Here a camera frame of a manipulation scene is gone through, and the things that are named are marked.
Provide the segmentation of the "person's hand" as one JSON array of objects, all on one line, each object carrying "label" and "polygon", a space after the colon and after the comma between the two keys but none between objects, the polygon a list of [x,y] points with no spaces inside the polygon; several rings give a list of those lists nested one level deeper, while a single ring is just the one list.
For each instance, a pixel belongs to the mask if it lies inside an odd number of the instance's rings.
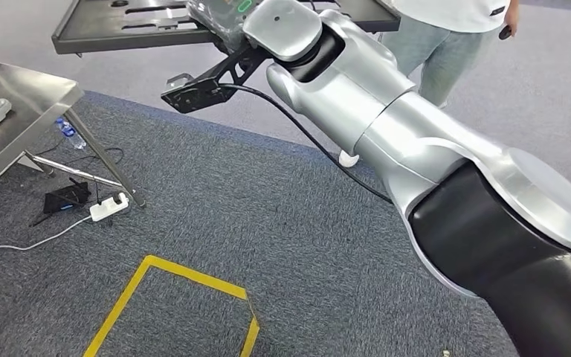
[{"label": "person's hand", "polygon": [[517,26],[519,22],[519,1],[518,0],[510,0],[509,6],[506,10],[506,15],[504,17],[504,23],[506,27],[509,28],[509,35],[515,36],[517,33]]}]

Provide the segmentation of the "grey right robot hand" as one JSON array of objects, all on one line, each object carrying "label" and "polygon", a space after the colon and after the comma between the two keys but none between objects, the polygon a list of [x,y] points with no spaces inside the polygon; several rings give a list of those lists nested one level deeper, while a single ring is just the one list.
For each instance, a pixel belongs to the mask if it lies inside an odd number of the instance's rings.
[{"label": "grey right robot hand", "polygon": [[260,3],[256,0],[190,0],[187,8],[189,16],[214,33],[231,53],[247,42],[242,28]]}]

